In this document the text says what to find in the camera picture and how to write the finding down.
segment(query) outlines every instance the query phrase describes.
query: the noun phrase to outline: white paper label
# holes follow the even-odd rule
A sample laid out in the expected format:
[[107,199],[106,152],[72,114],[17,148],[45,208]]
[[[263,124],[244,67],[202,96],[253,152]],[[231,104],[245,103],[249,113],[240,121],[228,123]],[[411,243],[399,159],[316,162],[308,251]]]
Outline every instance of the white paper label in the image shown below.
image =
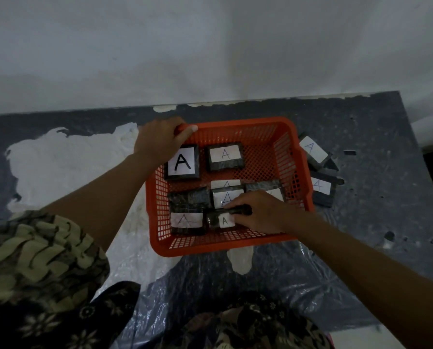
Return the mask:
[[194,147],[179,148],[173,158],[168,161],[168,175],[187,175],[196,172]]
[[321,163],[328,157],[326,153],[318,144],[309,136],[305,136],[303,140],[299,142],[300,146],[306,151],[310,156],[315,159],[318,163]]
[[239,152],[239,146],[237,145],[213,148],[210,150],[210,160],[212,163],[240,158],[241,152]]
[[233,199],[235,199],[240,194],[244,193],[244,190],[234,190],[234,191],[224,191],[224,192],[216,192],[213,194],[213,204],[215,205],[215,209],[223,208],[223,206],[230,203]]
[[201,228],[203,213],[170,213],[173,228]]
[[283,195],[281,194],[281,188],[275,188],[274,190],[268,190],[267,192],[273,197],[276,197],[280,201],[284,202]]
[[239,186],[241,180],[214,180],[211,182],[212,190],[215,188],[229,187],[229,186]]
[[331,183],[315,178],[312,179],[313,190],[318,191],[324,194],[330,194],[331,191]]
[[218,220],[220,222],[220,228],[231,228],[236,226],[236,224],[231,221],[229,213],[221,213],[218,216]]

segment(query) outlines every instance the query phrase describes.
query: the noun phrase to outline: fingers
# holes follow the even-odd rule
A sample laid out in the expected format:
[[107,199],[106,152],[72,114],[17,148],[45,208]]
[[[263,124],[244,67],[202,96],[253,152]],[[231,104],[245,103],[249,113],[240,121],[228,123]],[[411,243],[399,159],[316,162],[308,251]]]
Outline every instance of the fingers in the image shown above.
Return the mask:
[[236,206],[242,206],[243,204],[250,205],[251,196],[253,193],[254,193],[253,191],[242,193],[239,196],[237,196],[235,199],[233,199],[230,203],[225,204],[223,208],[228,209]]
[[181,116],[173,116],[172,118],[169,118],[166,121],[171,126],[173,126],[173,130],[175,129],[176,126],[179,126],[180,124],[185,124],[186,123]]
[[243,214],[232,214],[231,216],[234,218],[236,224],[241,224],[247,228],[253,229],[251,226],[252,218],[250,216]]
[[197,125],[191,125],[186,127],[179,135],[175,137],[175,140],[179,146],[181,146],[185,140],[187,140],[194,132],[196,132],[199,128]]

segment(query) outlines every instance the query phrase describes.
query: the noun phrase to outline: white wall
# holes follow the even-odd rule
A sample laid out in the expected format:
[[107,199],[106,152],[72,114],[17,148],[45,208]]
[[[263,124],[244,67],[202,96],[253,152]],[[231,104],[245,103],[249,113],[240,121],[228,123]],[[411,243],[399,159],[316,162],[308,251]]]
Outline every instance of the white wall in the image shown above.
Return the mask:
[[433,114],[433,0],[0,0],[0,113],[395,89]]

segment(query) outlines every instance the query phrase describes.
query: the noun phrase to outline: patterned clothing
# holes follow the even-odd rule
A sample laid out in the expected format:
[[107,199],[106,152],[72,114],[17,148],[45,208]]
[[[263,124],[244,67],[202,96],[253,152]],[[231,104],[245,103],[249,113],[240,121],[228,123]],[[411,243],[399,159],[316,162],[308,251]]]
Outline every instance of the patterned clothing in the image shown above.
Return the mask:
[[[28,211],[0,221],[0,348],[108,348],[130,320],[140,286],[109,274],[93,239],[70,220]],[[308,319],[258,293],[200,314],[158,348],[331,348]]]

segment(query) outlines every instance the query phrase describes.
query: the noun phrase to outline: hand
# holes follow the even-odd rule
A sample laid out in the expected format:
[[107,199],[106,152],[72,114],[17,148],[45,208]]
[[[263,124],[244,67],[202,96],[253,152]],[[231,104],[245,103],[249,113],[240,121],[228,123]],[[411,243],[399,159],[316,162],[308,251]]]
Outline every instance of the hand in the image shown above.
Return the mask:
[[295,207],[281,202],[265,191],[250,191],[239,195],[224,208],[234,208],[248,204],[252,215],[232,214],[234,222],[264,234],[286,232],[287,220],[295,212]]
[[166,163],[178,151],[179,147],[194,132],[197,125],[191,125],[175,136],[175,129],[185,121],[175,116],[166,120],[153,120],[142,126],[134,144],[134,153],[145,154],[155,166]]

